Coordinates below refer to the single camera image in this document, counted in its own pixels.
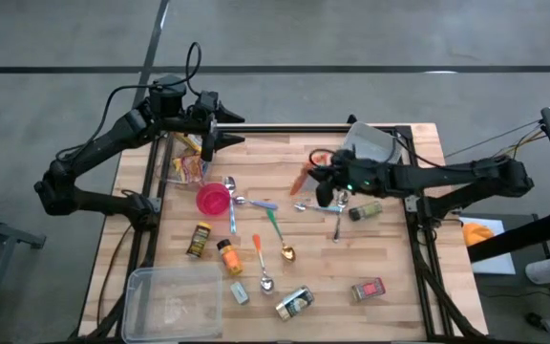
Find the spoon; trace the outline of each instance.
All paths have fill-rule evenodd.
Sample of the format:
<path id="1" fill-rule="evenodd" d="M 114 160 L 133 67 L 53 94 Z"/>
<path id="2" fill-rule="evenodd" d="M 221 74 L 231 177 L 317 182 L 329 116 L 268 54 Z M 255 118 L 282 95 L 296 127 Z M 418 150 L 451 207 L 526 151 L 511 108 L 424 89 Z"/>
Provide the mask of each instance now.
<path id="1" fill-rule="evenodd" d="M 266 209 L 277 210 L 277 208 L 278 208 L 278 206 L 276 204 L 273 204 L 273 203 L 246 200 L 244 196 L 237 196 L 237 197 L 234 198 L 233 201 L 235 201 L 235 204 L 239 204 L 239 205 L 249 203 L 249 204 L 260 206 L 260 207 L 263 207 L 263 208 L 266 208 Z"/>
<path id="2" fill-rule="evenodd" d="M 349 193 L 347 191 L 339 192 L 336 196 L 336 204 L 341 208 L 337 218 L 336 218 L 336 228 L 334 229 L 334 236 L 332 241 L 335 243 L 339 242 L 339 236 L 341 235 L 341 213 L 349 201 Z"/>
<path id="3" fill-rule="evenodd" d="M 340 213 L 343 210 L 338 206 L 308 205 L 308 204 L 304 204 L 304 203 L 301 203 L 301 202 L 299 202 L 297 204 L 294 204 L 294 207 L 296 208 L 296 210 L 299 210 L 299 211 L 305 211 L 307 209 L 315 209 L 315 210 L 331 212 L 331 213 L 336 213 L 336 214 Z"/>
<path id="4" fill-rule="evenodd" d="M 226 186 L 226 189 L 230 194 L 230 234 L 237 234 L 237 223 L 235 222 L 235 207 L 233 205 L 233 192 L 235 192 L 237 186 L 235 185 L 235 180 L 230 176 L 224 178 L 224 186 Z"/>
<path id="5" fill-rule="evenodd" d="M 271 294 L 273 289 L 275 289 L 275 282 L 266 274 L 266 268 L 264 267 L 263 252 L 260 248 L 260 235 L 254 234 L 252 236 L 254 239 L 254 246 L 256 246 L 256 251 L 258 252 L 258 258 L 260 258 L 260 266 L 263 267 L 263 278 L 260 279 L 260 288 L 265 294 Z"/>
<path id="6" fill-rule="evenodd" d="M 288 262 L 294 262 L 296 260 L 296 252 L 294 252 L 294 248 L 287 246 L 284 242 L 282 231 L 277 226 L 277 220 L 275 220 L 275 214 L 273 213 L 273 210 L 267 209 L 266 215 L 268 215 L 268 219 L 275 227 L 275 230 L 277 230 L 277 235 L 279 235 L 279 239 L 282 241 L 282 255 L 284 256 L 284 259 L 286 259 Z"/>

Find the pink cup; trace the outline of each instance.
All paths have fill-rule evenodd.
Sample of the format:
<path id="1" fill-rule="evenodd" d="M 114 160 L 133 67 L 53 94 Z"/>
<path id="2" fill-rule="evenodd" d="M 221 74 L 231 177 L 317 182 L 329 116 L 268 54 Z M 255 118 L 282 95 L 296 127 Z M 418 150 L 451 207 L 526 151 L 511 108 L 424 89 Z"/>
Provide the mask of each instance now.
<path id="1" fill-rule="evenodd" d="M 197 193 L 197 208 L 205 215 L 220 215 L 229 204 L 230 194 L 221 183 L 209 183 Z"/>

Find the concrete floor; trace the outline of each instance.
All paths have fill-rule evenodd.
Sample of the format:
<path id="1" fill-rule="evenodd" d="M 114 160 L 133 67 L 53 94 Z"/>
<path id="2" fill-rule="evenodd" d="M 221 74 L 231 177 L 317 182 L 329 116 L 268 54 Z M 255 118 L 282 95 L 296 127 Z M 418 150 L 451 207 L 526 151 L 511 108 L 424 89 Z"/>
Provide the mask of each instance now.
<path id="1" fill-rule="evenodd" d="M 0 66 L 141 66 L 159 0 L 0 1 Z M 155 65 L 181 65 L 200 41 L 203 64 L 550 65 L 550 1 L 173 0 Z M 48 235 L 41 251 L 20 247 L 0 296 L 0 342 L 62 340 L 77 324 L 103 217 L 50 217 L 32 185 L 56 151 L 93 132 L 105 99 L 139 75 L 0 75 L 0 221 Z M 435 122 L 445 153 L 539 118 L 550 106 L 550 74 L 199 75 L 248 122 Z M 108 124 L 125 113 L 121 93 Z M 451 157 L 495 153 L 525 134 Z M 536 187 L 519 200 L 474 204 L 478 213 L 550 213 L 550 146 L 520 151 Z M 117 158 L 79 185 L 108 192 Z M 486 294 L 524 290 L 487 290 Z M 550 315 L 540 295 L 483 297 L 495 337 L 546 341 L 521 317 Z"/>

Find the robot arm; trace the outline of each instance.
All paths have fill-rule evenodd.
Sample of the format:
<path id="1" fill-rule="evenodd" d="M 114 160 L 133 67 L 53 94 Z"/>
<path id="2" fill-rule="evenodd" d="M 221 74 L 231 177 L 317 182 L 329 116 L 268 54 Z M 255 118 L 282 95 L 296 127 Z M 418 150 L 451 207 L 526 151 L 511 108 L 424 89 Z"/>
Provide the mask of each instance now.
<path id="1" fill-rule="evenodd" d="M 328 206 L 334 189 L 346 189 L 378 198 L 416 197 L 419 221 L 439 226 L 439 219 L 455 209 L 491 196 L 521 197 L 534 187 L 525 167 L 509 157 L 495 157 L 432 168 L 357 159 L 351 150 L 334 153 L 328 166 L 315 166 L 308 173 L 320 184 L 317 202 Z M 418 197 L 429 187 L 467 184 L 439 198 Z"/>
<path id="2" fill-rule="evenodd" d="M 50 215 L 69 215 L 77 210 L 97 211 L 105 215 L 122 214 L 135 228 L 150 225 L 153 205 L 146 198 L 129 193 L 126 197 L 83 191 L 75 180 L 124 149 L 138 148 L 155 140 L 162 131 L 202 136 L 201 158 L 211 161 L 213 152 L 243 142 L 218 131 L 217 123 L 244 122 L 218 101 L 215 92 L 203 91 L 194 105 L 183 110 L 181 99 L 185 85 L 175 76 L 155 80 L 149 96 L 119 118 L 112 129 L 51 162 L 50 168 L 34 189 Z"/>

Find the gold spoon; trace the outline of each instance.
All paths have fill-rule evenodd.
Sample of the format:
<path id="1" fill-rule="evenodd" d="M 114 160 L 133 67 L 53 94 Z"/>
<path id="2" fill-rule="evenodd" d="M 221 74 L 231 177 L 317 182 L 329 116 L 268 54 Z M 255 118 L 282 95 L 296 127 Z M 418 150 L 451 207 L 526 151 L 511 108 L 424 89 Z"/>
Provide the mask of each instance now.
<path id="1" fill-rule="evenodd" d="M 282 255 L 284 256 L 284 259 L 286 259 L 288 262 L 294 262 L 296 260 L 296 252 L 294 252 L 294 248 L 287 246 L 284 242 L 282 231 L 277 226 L 277 220 L 275 220 L 275 214 L 273 213 L 273 210 L 267 209 L 266 215 L 268 215 L 268 219 L 271 221 L 271 223 L 275 227 L 275 230 L 277 230 L 279 238 L 282 240 Z"/>

